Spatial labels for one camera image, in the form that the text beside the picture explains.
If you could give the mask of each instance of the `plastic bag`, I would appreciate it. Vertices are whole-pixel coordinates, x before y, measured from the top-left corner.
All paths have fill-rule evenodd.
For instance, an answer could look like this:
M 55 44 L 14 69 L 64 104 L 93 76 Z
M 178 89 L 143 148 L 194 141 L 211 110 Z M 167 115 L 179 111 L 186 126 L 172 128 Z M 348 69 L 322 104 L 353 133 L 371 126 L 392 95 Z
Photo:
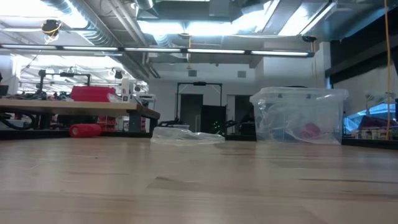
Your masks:
M 114 94 L 108 93 L 107 97 L 108 97 L 109 102 L 111 102 L 111 103 L 121 103 L 122 102 L 122 98 L 119 96 L 116 96 Z
M 225 142 L 218 134 L 193 133 L 187 129 L 156 127 L 151 142 L 174 146 L 194 146 L 197 144 L 216 144 Z

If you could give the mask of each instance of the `vent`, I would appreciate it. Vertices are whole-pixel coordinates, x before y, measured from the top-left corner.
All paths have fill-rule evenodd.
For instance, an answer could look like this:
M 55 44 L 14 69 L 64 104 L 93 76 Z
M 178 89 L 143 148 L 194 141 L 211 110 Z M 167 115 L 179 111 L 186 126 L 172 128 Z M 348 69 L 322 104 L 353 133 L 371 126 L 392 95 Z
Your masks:
M 188 70 L 188 77 L 196 77 L 197 71 L 196 70 Z
M 246 71 L 238 71 L 238 78 L 246 78 Z

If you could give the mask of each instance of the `white wall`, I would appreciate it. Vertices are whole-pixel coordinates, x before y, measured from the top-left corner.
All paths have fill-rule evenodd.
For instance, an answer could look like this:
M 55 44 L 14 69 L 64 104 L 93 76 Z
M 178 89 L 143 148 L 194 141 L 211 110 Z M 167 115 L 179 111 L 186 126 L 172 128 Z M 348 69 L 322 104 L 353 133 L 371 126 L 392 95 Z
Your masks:
M 149 93 L 156 94 L 155 110 L 160 113 L 160 121 L 175 118 L 175 94 L 177 82 L 170 80 L 150 80 Z M 253 95 L 256 90 L 252 83 L 223 83 L 222 105 L 227 102 L 227 95 Z M 180 94 L 203 94 L 204 105 L 220 105 L 220 94 L 212 86 L 180 85 Z
M 366 109 L 365 90 L 387 92 L 387 67 L 376 68 L 362 75 L 335 83 L 334 88 L 346 89 L 349 97 L 345 101 L 345 116 Z M 398 95 L 398 78 L 394 65 L 391 65 L 391 92 Z
M 254 69 L 247 64 L 215 64 L 192 63 L 190 67 L 197 71 L 197 77 L 188 77 L 188 64 L 154 63 L 154 68 L 164 80 L 179 82 L 236 82 L 252 83 L 254 81 Z M 238 78 L 238 71 L 246 71 L 246 78 Z
M 330 43 L 322 42 L 312 58 L 264 57 L 254 69 L 256 89 L 270 86 L 326 87 Z
M 2 74 L 2 85 L 8 85 L 8 94 L 16 94 L 21 77 L 21 66 L 17 60 L 10 55 L 0 55 L 0 72 Z
M 223 64 L 216 67 L 211 64 L 191 64 L 198 71 L 196 78 L 188 77 L 186 63 L 155 63 L 161 79 L 149 81 L 149 92 L 156 94 L 155 110 L 161 113 L 160 120 L 175 118 L 175 95 L 177 82 L 220 82 L 223 84 L 223 102 L 227 104 L 227 95 L 253 95 L 267 86 L 325 87 L 325 71 L 329 58 L 328 43 L 321 43 L 316 54 L 317 72 L 314 58 L 264 57 L 255 69 L 249 65 Z M 238 78 L 238 71 L 246 71 L 246 78 Z M 220 105 L 220 95 L 212 86 L 180 86 L 180 94 L 203 94 L 204 105 Z

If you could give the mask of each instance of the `red tape roll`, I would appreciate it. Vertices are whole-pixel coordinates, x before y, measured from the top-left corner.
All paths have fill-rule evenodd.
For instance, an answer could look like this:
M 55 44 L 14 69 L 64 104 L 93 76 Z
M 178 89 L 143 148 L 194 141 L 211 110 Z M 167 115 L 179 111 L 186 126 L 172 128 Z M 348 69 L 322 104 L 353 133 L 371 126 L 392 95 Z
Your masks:
M 74 124 L 69 128 L 69 134 L 73 138 L 95 137 L 101 132 L 101 126 L 98 124 Z

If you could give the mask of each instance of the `red box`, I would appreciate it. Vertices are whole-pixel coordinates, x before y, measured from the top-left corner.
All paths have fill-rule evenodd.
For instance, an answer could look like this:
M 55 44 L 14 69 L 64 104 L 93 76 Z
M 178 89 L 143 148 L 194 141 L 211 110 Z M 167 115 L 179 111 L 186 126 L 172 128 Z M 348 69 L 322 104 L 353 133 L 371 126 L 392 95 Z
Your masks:
M 105 86 L 74 86 L 70 97 L 75 101 L 109 102 L 108 93 L 116 95 L 116 90 Z

